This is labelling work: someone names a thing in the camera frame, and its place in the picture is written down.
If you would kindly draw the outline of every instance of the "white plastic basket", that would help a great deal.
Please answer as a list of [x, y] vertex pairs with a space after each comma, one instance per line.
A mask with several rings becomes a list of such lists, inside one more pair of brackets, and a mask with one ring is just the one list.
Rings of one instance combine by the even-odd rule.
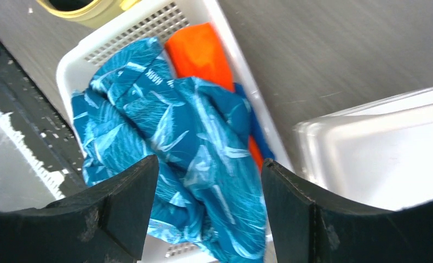
[[[265, 138], [276, 160], [292, 170], [287, 153], [258, 86], [216, 0], [142, 0], [127, 12], [99, 28], [66, 54], [60, 61], [56, 81], [65, 109], [73, 122], [71, 94], [84, 90], [105, 61], [137, 39], [157, 36], [165, 42], [174, 32], [188, 26], [212, 23], [223, 42], [235, 81], [256, 112]], [[271, 242], [268, 233], [267, 241]], [[142, 262], [212, 262], [215, 259], [191, 244], [169, 245], [147, 236]]]

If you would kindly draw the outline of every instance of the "yellow tape roll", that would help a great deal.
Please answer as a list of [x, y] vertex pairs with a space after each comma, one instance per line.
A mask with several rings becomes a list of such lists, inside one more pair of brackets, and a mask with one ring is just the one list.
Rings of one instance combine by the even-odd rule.
[[48, 0], [37, 0], [49, 13], [74, 21], [87, 27], [99, 28], [140, 0], [93, 0], [85, 7], [74, 11], [57, 10]]

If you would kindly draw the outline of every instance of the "gray table surface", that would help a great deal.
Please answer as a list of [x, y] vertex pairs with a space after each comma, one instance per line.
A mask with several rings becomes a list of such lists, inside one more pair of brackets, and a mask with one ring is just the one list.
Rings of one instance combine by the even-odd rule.
[[[291, 158], [296, 123], [433, 86], [433, 0], [220, 4]], [[35, 0], [0, 0], [1, 40], [63, 114], [55, 70], [90, 32]]]

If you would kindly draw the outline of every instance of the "basket mesh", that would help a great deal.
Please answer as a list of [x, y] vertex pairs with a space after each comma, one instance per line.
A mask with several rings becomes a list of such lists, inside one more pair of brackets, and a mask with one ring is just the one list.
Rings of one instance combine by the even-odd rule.
[[179, 245], [172, 245], [168, 248], [168, 252], [166, 252], [165, 257], [169, 258], [171, 256], [181, 255], [186, 252], [190, 252], [194, 249], [198, 249], [196, 245], [191, 243], [182, 243]]
[[128, 44], [145, 37], [158, 37], [162, 43], [179, 29], [189, 25], [189, 21], [175, 2], [170, 3], [143, 21], [112, 38], [84, 59], [98, 67], [102, 66], [117, 51]]

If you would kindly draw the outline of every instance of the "orange cloth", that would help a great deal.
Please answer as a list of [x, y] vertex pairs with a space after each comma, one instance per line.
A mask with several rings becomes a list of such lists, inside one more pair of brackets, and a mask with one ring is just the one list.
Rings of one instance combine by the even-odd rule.
[[[232, 72], [223, 45], [210, 23], [178, 30], [167, 41], [165, 48], [178, 78], [198, 77], [235, 92]], [[249, 151], [261, 170], [263, 156], [251, 135]]]

